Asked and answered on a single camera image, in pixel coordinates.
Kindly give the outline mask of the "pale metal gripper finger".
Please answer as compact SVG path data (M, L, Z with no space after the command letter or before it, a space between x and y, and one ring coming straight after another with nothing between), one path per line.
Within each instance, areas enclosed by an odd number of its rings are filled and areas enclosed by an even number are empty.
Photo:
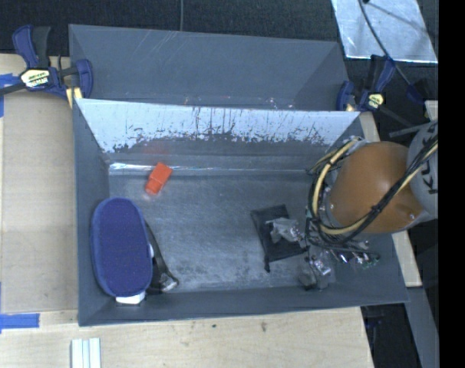
M306 290L324 290L331 282L331 266L324 259L305 258L300 265L298 280Z
M274 243L279 243L281 240L293 243L303 239L299 223L294 219L276 218L270 224L272 226L270 236Z

